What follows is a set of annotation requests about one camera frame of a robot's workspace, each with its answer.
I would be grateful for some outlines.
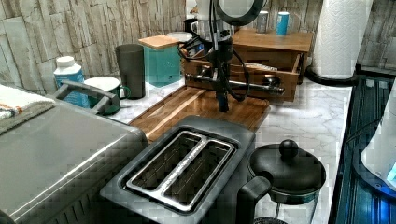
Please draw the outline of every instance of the mirror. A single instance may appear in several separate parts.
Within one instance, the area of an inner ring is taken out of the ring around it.
[[[250,11],[251,7],[253,6],[253,0],[219,0],[219,4],[225,14],[231,17],[242,17]]]
[[[233,26],[244,26],[253,22],[263,5],[263,0],[214,0],[214,2],[220,18]]]

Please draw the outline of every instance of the wooden cutting board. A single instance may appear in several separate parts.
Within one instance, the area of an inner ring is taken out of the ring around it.
[[[150,142],[188,115],[224,119],[256,132],[265,118],[268,106],[267,100],[247,98],[243,102],[237,102],[229,96],[230,111],[223,113],[219,112],[214,91],[182,87],[132,120],[130,125],[140,128]]]
[[[139,43],[152,49],[165,49],[176,45],[178,43],[178,39],[166,35],[155,35],[139,39]]]

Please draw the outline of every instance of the black canister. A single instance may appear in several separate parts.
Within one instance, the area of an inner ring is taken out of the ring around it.
[[[129,99],[145,97],[146,82],[143,46],[136,44],[117,46],[116,56],[122,85],[131,90]]]

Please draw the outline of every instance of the kitchen counter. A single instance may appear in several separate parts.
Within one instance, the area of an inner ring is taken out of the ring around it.
[[[109,117],[129,123],[183,85],[184,80],[162,88],[148,84],[145,98],[121,101],[122,110]],[[294,102],[270,102],[265,120],[256,132],[256,147],[292,139],[325,166],[327,181],[321,189],[312,223],[328,223],[329,220],[351,91],[352,88],[322,86],[305,79],[297,86]],[[256,207],[257,217],[263,201]],[[297,216],[306,217],[305,212],[301,212],[303,209],[299,206],[295,214],[286,214],[286,221],[292,218],[290,223],[298,223]]]

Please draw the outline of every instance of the blue can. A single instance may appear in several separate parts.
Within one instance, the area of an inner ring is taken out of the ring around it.
[[[276,23],[276,34],[286,35],[288,31],[289,12],[278,12]]]

